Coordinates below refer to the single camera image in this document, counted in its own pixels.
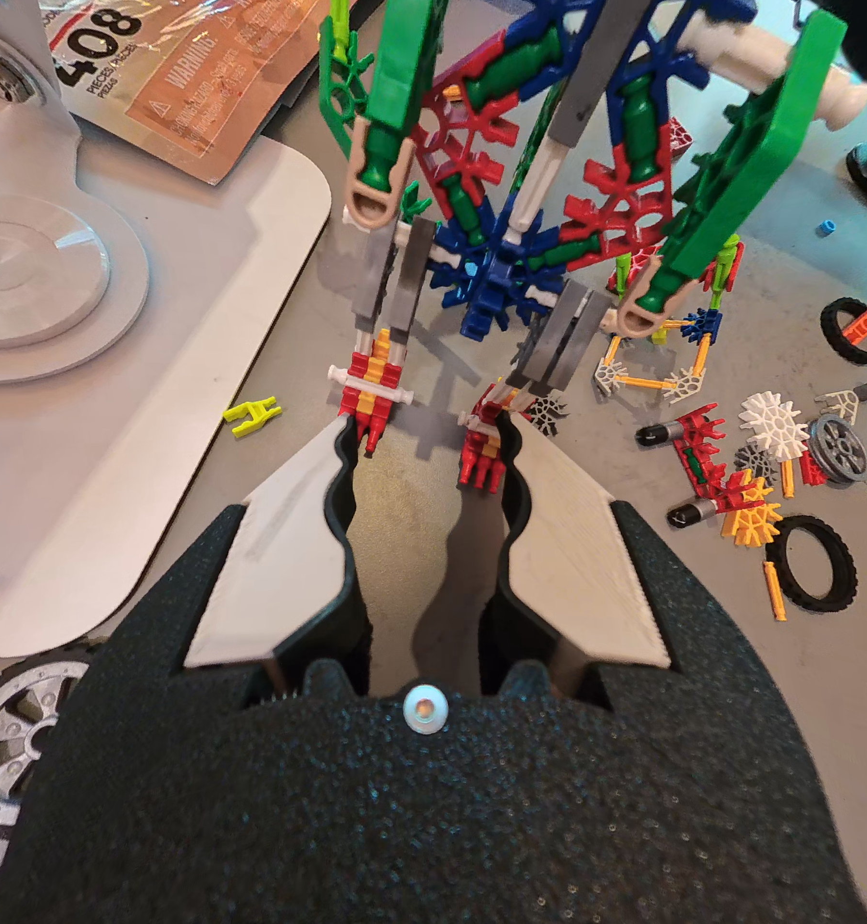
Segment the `black rubber tire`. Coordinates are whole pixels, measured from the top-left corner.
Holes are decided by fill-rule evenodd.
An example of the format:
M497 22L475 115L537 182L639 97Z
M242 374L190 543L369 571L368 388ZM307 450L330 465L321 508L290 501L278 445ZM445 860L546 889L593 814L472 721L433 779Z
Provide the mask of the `black rubber tire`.
M867 365L867 340L852 346L843 338L842 330L866 308L864 302L845 296L827 304L820 314L820 328L832 350L842 359L860 366Z
M774 564L779 587L786 598L812 614L838 613L851 606L857 594L858 578L854 559L842 537L825 521L807 514L787 516L776 528L778 533L765 552L767 561ZM832 584L822 597L807 593L789 564L788 543L796 530L815 538L828 556Z

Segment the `black tire grey hub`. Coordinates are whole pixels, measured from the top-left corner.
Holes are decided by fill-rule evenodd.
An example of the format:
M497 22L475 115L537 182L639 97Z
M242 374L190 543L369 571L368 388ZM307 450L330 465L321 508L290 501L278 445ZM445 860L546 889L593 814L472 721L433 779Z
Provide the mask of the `black tire grey hub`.
M0 863L60 710L104 642L79 640L0 673Z

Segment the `red yellow connector cluster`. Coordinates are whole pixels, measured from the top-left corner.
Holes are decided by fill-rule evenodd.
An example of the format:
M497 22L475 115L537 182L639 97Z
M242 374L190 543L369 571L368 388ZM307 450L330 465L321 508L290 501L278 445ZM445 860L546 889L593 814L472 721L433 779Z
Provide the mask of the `red yellow connector cluster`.
M509 410L518 388L501 380L490 384L468 413L459 415L465 428L460 454L459 485L496 494L506 471L501 457L501 438L497 429L500 412Z
M414 392L400 384L405 354L405 344L393 343L383 328L375 336L358 334L347 369L328 370L328 380L343 387L338 413L355 419L358 439L367 437L367 454L374 453L393 407L413 403Z

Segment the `orange rod blue connector frame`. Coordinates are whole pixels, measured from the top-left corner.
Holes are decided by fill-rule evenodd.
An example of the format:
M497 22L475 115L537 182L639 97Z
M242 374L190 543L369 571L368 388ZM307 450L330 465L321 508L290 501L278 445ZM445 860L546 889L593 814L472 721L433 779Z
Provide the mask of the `orange rod blue connector frame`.
M700 283L703 294L708 295L710 301L710 292L703 290L701 277ZM662 394L670 404L696 395L702 387L707 359L717 341L723 320L721 310L710 310L708 306L709 303L683 316L670 317L650 336L651 347L645 348L643 353L658 354L665 351L668 335L671 332L679 333L684 342L695 348L695 354L688 366L673 369L668 374L658 369L648 369L646 372L637 373L632 371L628 362L634 358L636 350L627 347L625 345L627 338L615 332L616 312L613 309L608 310L601 329L609 335L609 343L593 374L593 380L599 392L611 398L617 391L627 386L649 389Z

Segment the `orange snowflake connector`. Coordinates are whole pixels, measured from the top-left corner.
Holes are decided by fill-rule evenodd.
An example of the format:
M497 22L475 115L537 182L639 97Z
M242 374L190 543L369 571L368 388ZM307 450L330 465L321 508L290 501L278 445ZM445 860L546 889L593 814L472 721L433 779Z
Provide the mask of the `orange snowflake connector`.
M761 502L745 509L727 513L720 531L722 538L731 539L735 546L762 548L780 535L778 524L783 520L778 502Z

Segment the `printed toy packet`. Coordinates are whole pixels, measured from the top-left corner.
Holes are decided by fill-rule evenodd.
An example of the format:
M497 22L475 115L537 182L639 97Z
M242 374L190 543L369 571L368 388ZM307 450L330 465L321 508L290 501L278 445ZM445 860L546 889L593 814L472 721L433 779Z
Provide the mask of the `printed toy packet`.
M330 3L40 2L74 116L208 185L312 63Z

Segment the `small yellow connector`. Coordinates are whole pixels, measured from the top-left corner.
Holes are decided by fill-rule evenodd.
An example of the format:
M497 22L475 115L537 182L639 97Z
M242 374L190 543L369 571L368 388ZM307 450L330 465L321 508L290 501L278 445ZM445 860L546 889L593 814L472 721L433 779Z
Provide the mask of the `small yellow connector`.
M246 401L222 413L222 420L232 424L232 435L240 440L263 429L266 422L282 415L283 410L278 405L276 397L262 400Z

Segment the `grey fan connector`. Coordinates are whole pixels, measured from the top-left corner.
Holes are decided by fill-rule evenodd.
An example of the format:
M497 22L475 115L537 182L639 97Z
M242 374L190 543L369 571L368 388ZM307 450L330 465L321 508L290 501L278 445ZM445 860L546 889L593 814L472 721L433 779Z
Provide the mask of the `grey fan connector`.
M837 417L853 428L860 408L867 403L867 383L815 396L814 401L823 414Z

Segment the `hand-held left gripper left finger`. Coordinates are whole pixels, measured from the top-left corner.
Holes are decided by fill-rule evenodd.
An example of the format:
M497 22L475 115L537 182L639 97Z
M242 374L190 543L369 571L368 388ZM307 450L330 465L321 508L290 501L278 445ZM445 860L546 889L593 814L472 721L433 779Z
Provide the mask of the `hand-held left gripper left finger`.
M357 462L356 422L337 417L244 500L185 667L275 657L300 676L358 648L362 597L347 538Z

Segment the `multicolour toy model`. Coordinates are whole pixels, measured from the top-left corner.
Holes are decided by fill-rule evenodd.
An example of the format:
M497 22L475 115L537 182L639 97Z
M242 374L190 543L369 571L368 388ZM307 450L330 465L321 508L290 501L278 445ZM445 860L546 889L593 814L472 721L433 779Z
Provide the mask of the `multicolour toy model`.
M847 20L821 5L788 44L756 2L530 2L440 74L448 2L389 2L361 56L349 3L319 39L320 108L347 156L345 219L369 234L359 333L406 346L424 282L463 336L530 333L520 398L566 387L615 310L653 334L797 157L840 130L867 83L835 61Z

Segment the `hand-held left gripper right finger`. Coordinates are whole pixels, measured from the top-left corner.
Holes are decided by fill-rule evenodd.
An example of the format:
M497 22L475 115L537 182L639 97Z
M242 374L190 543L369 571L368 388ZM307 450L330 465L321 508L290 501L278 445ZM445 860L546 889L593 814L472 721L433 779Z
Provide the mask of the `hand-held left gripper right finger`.
M613 513L612 494L523 417L499 417L507 535L482 614L482 678L542 664L675 668Z

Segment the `grey wheel hub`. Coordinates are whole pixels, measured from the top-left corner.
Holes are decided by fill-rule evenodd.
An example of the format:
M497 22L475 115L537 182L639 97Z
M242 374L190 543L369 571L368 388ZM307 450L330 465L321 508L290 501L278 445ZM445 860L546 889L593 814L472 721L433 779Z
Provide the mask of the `grey wheel hub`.
M822 413L809 422L809 452L829 482L849 486L867 478L867 451L853 426Z

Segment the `red rod black cylinder assembly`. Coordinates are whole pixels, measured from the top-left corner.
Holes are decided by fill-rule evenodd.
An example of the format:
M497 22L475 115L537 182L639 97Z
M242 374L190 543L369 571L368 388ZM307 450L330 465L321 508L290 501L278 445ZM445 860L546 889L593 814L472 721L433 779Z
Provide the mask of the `red rod black cylinder assembly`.
M713 462L713 456L720 451L714 441L726 437L716 429L725 421L711 421L707 416L716 408L717 404L712 403L673 421L642 427L635 433L640 447L673 445L688 476L695 499L668 512L667 522L675 528L686 528L717 514L753 509L763 504L761 498L746 498L746 492L752 491L753 485L742 484L741 473L728 475L725 463L716 465Z

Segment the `white snowflake connector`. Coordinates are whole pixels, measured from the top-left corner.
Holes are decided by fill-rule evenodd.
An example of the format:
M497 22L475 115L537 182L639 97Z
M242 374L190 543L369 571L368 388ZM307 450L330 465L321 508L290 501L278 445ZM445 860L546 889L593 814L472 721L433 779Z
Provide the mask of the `white snowflake connector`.
M780 463L797 459L808 450L809 428L799 422L792 401L773 392L753 394L742 402L740 428L750 430L749 442Z

